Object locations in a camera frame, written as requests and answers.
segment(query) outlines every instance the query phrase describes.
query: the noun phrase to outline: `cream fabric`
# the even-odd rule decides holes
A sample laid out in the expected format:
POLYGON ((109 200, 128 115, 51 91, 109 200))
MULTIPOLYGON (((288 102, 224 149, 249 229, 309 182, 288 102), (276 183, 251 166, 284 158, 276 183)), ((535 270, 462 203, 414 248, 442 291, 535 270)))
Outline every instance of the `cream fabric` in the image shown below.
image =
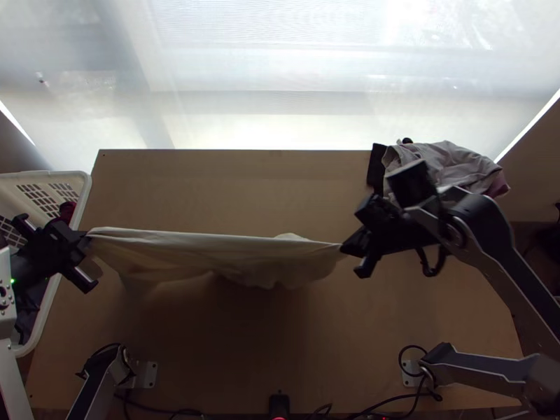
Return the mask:
POLYGON ((173 281, 214 272, 245 286, 297 288, 331 273, 340 244, 293 233, 275 238, 96 227, 92 252, 123 280, 173 281))

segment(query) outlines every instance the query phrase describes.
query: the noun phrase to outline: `cable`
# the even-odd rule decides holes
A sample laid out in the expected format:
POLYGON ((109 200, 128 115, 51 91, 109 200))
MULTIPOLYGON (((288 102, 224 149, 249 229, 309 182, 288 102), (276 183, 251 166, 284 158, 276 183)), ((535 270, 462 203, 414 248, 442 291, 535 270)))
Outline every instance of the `cable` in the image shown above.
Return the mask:
POLYGON ((405 346, 403 347, 399 353, 398 353, 398 365, 399 368, 406 373, 407 375, 411 376, 411 377, 422 377, 422 379, 420 380, 420 384, 418 385, 418 388, 416 389, 416 393, 411 393, 411 394, 404 394, 404 395, 397 395, 396 397, 392 397, 392 398, 388 398, 384 401, 378 402, 375 405, 372 405, 371 407, 366 408, 365 410, 363 410, 362 412, 356 413, 356 414, 351 414, 350 416, 348 416, 345 420, 354 420, 357 419, 358 417, 361 416, 368 416, 368 415, 377 415, 380 417, 385 417, 386 419, 391 419, 391 420, 403 420, 406 419, 410 416, 412 416, 412 414, 414 413, 414 411, 416 410, 416 407, 418 405, 418 401, 420 399, 420 397, 432 397, 434 400, 440 402, 443 400, 443 397, 432 391, 429 390, 427 392, 422 392, 422 386, 424 385, 424 382, 426 381, 426 378, 428 377, 424 372, 419 373, 419 374, 411 374, 410 372, 408 372, 404 367, 403 367, 403 355, 406 352, 406 350, 410 350, 410 349, 418 349, 420 351, 423 351, 424 354, 427 354, 428 352, 420 346, 417 346, 415 344, 411 344, 409 346, 405 346), (407 413, 400 415, 400 416, 391 416, 391 415, 387 415, 387 414, 380 414, 380 413, 375 413, 373 412, 373 410, 392 403, 393 401, 398 401, 398 400, 404 400, 407 398, 414 398, 414 402, 412 404, 412 407, 410 407, 410 409, 408 410, 407 413))
POLYGON ((122 399, 122 413, 125 415, 125 420, 131 420, 128 414, 128 396, 130 395, 130 390, 125 391, 125 396, 122 399))
POLYGON ((319 414, 320 412, 322 412, 323 410, 325 410, 325 412, 323 413, 323 415, 321 416, 321 420, 322 419, 327 419, 328 418, 328 414, 330 413, 330 409, 333 408, 333 404, 325 404, 320 406, 318 409, 316 409, 314 412, 312 412, 311 414, 308 414, 304 420, 314 420, 315 416, 317 414, 319 414))
POLYGON ((399 368, 406 373, 408 376, 413 377, 413 378, 420 378, 421 376, 424 376, 425 373, 424 372, 419 372, 419 373, 412 373, 412 372, 408 372, 405 369, 405 365, 403 364, 403 355, 405 354, 406 350, 410 350, 410 349, 418 349, 420 351, 424 352, 424 355, 428 354, 428 352, 426 351, 425 348, 417 346, 415 344, 411 344, 409 346, 404 346, 399 352, 398 352, 398 366, 399 368))
POLYGON ((448 250, 443 245, 440 245, 439 249, 437 250, 437 262, 435 264, 435 267, 431 268, 430 263, 428 262, 428 257, 426 257, 426 253, 424 252, 424 249, 415 248, 414 250, 420 257, 420 264, 422 264, 422 274, 426 277, 437 276, 440 273, 440 271, 442 271, 442 268, 445 265, 445 259, 449 255, 448 250))
POLYGON ((116 398, 118 398, 119 400, 122 400, 123 402, 125 402, 127 405, 131 405, 133 407, 136 407, 136 408, 138 408, 140 410, 143 410, 143 411, 146 411, 146 412, 150 412, 150 413, 154 413, 154 414, 169 414, 169 415, 171 415, 169 420, 173 419, 174 416, 176 417, 178 415, 192 416, 192 417, 202 417, 203 419, 207 418, 207 416, 203 412, 198 411, 197 409, 190 409, 190 408, 183 408, 183 409, 176 409, 176 410, 160 409, 160 408, 149 407, 147 405, 140 404, 139 402, 132 401, 124 395, 115 394, 114 396, 116 398))

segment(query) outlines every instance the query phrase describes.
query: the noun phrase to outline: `tabletop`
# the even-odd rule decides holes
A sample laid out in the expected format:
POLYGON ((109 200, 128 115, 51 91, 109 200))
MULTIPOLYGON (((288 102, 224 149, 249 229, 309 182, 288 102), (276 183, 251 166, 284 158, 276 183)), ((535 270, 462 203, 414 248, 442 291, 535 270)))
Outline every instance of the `tabletop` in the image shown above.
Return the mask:
MULTIPOLYGON (((368 159, 363 151, 102 150, 80 228, 293 232, 342 242, 359 226, 353 212, 368 193, 368 159)), ((508 308, 476 269, 454 258, 434 278, 408 251, 383 257, 371 279, 355 277, 358 259, 348 257, 329 277, 295 290, 202 277, 149 293, 125 289, 99 264, 104 275, 87 295, 61 281, 27 380, 35 407, 70 408, 82 385, 74 373, 109 342, 159 363, 155 387, 135 391, 135 400, 214 414, 266 412, 278 390, 293 412, 325 403, 333 412, 361 411, 411 391, 397 363, 407 344, 446 341, 459 351, 522 356, 508 308)), ((442 394, 419 410, 516 404, 467 386, 442 394)))

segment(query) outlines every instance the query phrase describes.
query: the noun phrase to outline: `plastic basket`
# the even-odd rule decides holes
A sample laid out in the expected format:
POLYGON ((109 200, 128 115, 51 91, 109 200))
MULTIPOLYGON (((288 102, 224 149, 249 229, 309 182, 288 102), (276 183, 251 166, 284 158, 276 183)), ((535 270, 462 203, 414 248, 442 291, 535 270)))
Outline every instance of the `plastic basket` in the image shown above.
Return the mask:
MULTIPOLYGON (((35 226, 42 227, 59 215, 58 207, 66 201, 77 203, 70 222, 70 228, 77 229, 91 184, 91 177, 81 171, 0 174, 0 233, 13 250, 20 248, 25 244, 25 239, 11 226, 9 220, 18 214, 27 213, 35 226)), ((56 274, 45 283, 42 299, 39 297, 40 309, 34 317, 27 342, 23 345, 18 344, 19 333, 12 336, 12 349, 16 357, 25 356, 39 342, 60 278, 61 275, 56 274)))

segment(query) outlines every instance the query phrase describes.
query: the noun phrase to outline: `crumpled garment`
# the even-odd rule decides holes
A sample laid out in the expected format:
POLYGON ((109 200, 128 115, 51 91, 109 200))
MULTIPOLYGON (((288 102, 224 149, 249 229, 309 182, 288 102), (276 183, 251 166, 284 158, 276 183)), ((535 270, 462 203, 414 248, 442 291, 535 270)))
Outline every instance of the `crumpled garment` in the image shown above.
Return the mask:
POLYGON ((293 233, 275 238, 95 227, 91 251, 123 281, 175 281, 213 272, 244 286, 297 288, 328 276, 340 244, 293 233))
MULTIPOLYGON (((459 186, 471 193, 492 197, 510 190, 502 167, 492 159, 447 140, 438 143, 398 142, 396 146, 387 148, 381 162, 387 175, 388 172, 419 159, 426 161, 428 173, 437 187, 459 186)), ((392 196, 386 179, 384 195, 392 196)))

